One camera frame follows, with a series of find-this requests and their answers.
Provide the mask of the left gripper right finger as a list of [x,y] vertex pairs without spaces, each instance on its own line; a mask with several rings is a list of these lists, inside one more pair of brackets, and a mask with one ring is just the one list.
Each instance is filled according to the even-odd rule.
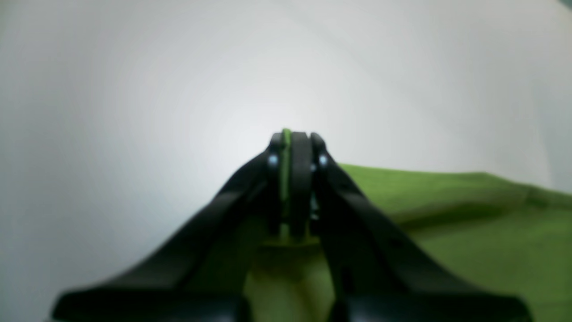
[[516,297],[485,292],[423,252],[335,163],[318,134],[290,135],[290,232],[317,236],[331,322],[530,322]]

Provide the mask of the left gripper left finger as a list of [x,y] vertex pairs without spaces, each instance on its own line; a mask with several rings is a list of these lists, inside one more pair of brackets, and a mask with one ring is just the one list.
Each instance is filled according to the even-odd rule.
[[286,133],[133,268],[64,293],[55,322],[251,322],[244,285],[260,246],[280,233]]

